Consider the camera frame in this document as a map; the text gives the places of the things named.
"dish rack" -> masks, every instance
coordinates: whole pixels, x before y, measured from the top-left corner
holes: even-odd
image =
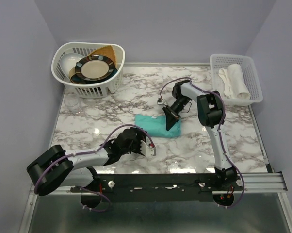
[[[82,56],[87,56],[94,50],[106,46],[112,45],[115,51],[117,59],[117,73],[112,76],[110,79],[96,84],[74,84],[71,83],[68,77],[63,74],[60,68],[60,59],[63,55],[67,53],[78,53]],[[51,63],[51,72],[54,78],[63,83],[66,89],[75,92],[81,98],[96,99],[107,96],[108,90],[111,93],[114,93],[122,83],[123,77],[123,65],[125,62],[125,51],[120,45],[116,44],[102,44],[102,43],[85,43],[85,42],[69,42],[56,51],[52,63]]]
[[[239,64],[241,66],[244,76],[244,83],[251,94],[251,98],[249,100],[225,98],[225,85],[223,80],[218,76],[218,71],[221,68],[227,69],[231,64]],[[219,91],[226,105],[248,106],[252,103],[262,101],[263,97],[261,86],[252,58],[240,55],[213,54],[210,56],[210,65],[213,90]]]

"white marble surface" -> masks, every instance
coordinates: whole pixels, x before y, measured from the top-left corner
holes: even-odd
[[[97,147],[117,126],[133,124],[135,114],[163,115],[157,105],[161,87],[169,80],[191,77],[194,84],[211,89],[210,68],[199,67],[124,67],[123,84],[102,99],[82,99],[83,113],[70,113],[62,104],[52,144],[65,150]],[[163,92],[172,104],[173,84]],[[241,172],[267,172],[252,118],[247,107],[227,106],[226,138],[231,158]],[[193,102],[190,112],[182,114],[181,136],[153,138],[157,156],[146,158],[127,154],[115,164],[96,167],[98,173],[204,173],[214,166],[210,138],[197,118]]]

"glass cup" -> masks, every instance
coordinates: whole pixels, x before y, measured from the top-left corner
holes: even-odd
[[[81,100],[74,93],[68,93],[64,98],[65,106],[75,115],[82,111]]]

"gray wall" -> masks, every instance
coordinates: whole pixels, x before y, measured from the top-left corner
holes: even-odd
[[[127,62],[245,54],[275,0],[35,0],[58,44],[107,42]]]
[[[63,88],[51,77],[57,44],[33,0],[0,0],[0,233],[18,232]]]
[[[292,0],[277,0],[247,55],[254,59],[264,95],[253,110],[270,162],[283,171],[292,206]]]

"white towel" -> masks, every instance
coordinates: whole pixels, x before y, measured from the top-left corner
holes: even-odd
[[[227,73],[231,81],[231,86],[235,96],[238,99],[249,100],[251,98],[251,94],[244,84],[244,77],[241,66],[238,64],[229,65]]]
[[[228,66],[228,69],[220,69],[218,71],[219,77],[225,84],[224,95],[230,99],[249,100],[251,94],[244,84],[244,77],[242,68],[238,64]]]
[[[235,96],[234,96],[234,93],[233,93],[233,90],[232,90],[232,86],[231,86],[231,82],[230,82],[230,79],[228,78],[227,70],[226,69],[220,69],[218,71],[218,75],[223,80],[224,85],[225,85],[224,95],[228,99],[235,99]]]

